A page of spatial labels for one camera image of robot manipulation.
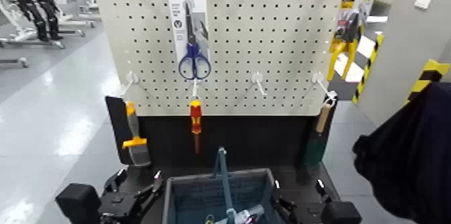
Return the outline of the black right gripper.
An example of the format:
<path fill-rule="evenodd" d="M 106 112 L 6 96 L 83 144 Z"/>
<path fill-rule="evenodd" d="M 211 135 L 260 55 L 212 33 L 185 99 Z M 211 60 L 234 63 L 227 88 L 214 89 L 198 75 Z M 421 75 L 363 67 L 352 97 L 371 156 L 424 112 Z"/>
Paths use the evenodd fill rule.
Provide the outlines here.
<path fill-rule="evenodd" d="M 320 196 L 322 203 L 295 203 L 287 201 L 282 197 L 280 191 L 280 183 L 278 180 L 274 181 L 272 190 L 272 207 L 279 214 L 281 219 L 287 219 L 285 223 L 303 224 L 322 224 L 321 214 L 324 209 L 324 204 L 332 202 L 332 197 L 328 194 L 328 188 L 323 180 L 317 179 L 315 183 L 315 190 Z"/>

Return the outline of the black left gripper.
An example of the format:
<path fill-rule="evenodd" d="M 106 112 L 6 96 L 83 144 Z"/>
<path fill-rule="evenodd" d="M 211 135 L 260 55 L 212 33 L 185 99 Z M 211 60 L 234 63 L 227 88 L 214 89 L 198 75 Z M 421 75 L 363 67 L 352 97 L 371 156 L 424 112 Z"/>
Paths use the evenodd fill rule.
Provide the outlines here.
<path fill-rule="evenodd" d="M 164 179 L 161 170 L 154 175 L 151 185 L 135 193 L 118 191 L 127 177 L 127 170 L 122 168 L 105 181 L 100 198 L 100 223 L 141 223 L 142 204 L 151 205 L 163 191 Z"/>

